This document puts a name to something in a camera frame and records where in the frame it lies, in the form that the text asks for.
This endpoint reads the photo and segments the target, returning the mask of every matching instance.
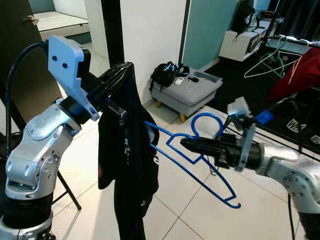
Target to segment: gray ottoman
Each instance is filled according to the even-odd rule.
[[[160,84],[154,82],[151,91],[152,97],[158,101],[157,107],[160,108],[164,103],[178,111],[181,123],[185,122],[186,117],[211,101],[215,97],[217,89],[223,83],[220,77],[208,75],[207,73],[205,74],[208,78],[199,77],[197,72],[201,73],[191,68],[188,77],[197,77],[199,79],[198,82],[185,78],[181,85],[172,83],[169,87],[163,87],[162,90]]]

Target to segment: wooden ottoman leg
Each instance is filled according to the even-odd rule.
[[[161,108],[161,105],[162,105],[162,102],[160,100],[158,100],[156,102],[156,107],[159,109],[159,108]]]
[[[186,116],[183,113],[180,113],[180,123],[184,123],[186,121]]]

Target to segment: door handle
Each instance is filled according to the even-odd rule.
[[[25,16],[25,17],[23,18],[23,21],[24,21],[24,22],[32,22],[32,24],[33,24],[34,26],[36,26],[37,23],[39,23],[39,18],[35,18],[33,15],[28,15],[28,16]]]

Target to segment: blue clothes hanger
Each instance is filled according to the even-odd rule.
[[[185,166],[183,166],[180,162],[178,162],[177,160],[175,160],[173,157],[171,157],[169,154],[167,154],[166,152],[164,152],[162,149],[160,149],[159,147],[153,145],[150,143],[150,145],[156,149],[159,153],[163,154],[164,156],[166,156],[168,159],[170,159],[172,162],[174,162],[176,165],[178,165],[182,170],[184,170],[188,175],[190,175],[194,180],[196,180],[201,186],[203,186],[207,191],[209,191],[212,195],[214,195],[216,198],[218,198],[221,202],[223,202],[224,204],[226,204],[227,206],[229,206],[230,208],[233,209],[238,209],[241,207],[241,204],[238,203],[238,205],[233,205],[231,204],[229,201],[232,199],[235,199],[237,197],[235,191],[233,190],[233,188],[230,186],[230,184],[228,183],[228,181],[224,178],[224,176],[205,158],[205,156],[203,154],[201,154],[199,157],[197,157],[196,159],[192,160],[190,159],[188,156],[186,156],[185,154],[183,154],[179,149],[177,149],[176,147],[174,147],[173,145],[171,145],[171,142],[173,141],[174,138],[176,137],[185,137],[185,138],[190,138],[193,140],[196,140],[199,138],[199,133],[196,130],[195,124],[197,119],[201,118],[201,117],[211,117],[214,118],[215,120],[217,120],[217,122],[219,123],[219,131],[217,132],[216,136],[221,136],[223,131],[224,131],[224,124],[222,123],[221,119],[209,112],[203,112],[203,113],[199,113],[197,114],[191,122],[191,128],[192,131],[194,133],[194,136],[188,135],[186,133],[171,133],[168,130],[165,130],[162,127],[159,127],[155,124],[152,124],[151,122],[145,121],[145,124],[147,124],[148,126],[150,126],[151,128],[155,128],[158,129],[159,131],[167,134],[170,136],[169,140],[165,143],[166,145],[168,145],[171,149],[173,149],[175,152],[177,152],[179,155],[181,155],[184,159],[186,159],[189,163],[195,165],[197,162],[199,162],[200,160],[204,161],[215,173],[217,176],[219,176],[219,178],[224,182],[224,184],[227,186],[227,188],[229,189],[231,196],[227,197],[227,198],[223,198],[221,197],[219,194],[217,194],[215,191],[213,191],[210,187],[208,187],[204,182],[202,182],[198,177],[196,177],[191,171],[189,171]]]

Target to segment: white bed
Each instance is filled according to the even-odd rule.
[[[90,31],[88,20],[84,18],[56,11],[34,13],[33,15],[36,19],[39,19],[37,27],[43,41],[51,35],[67,37]]]

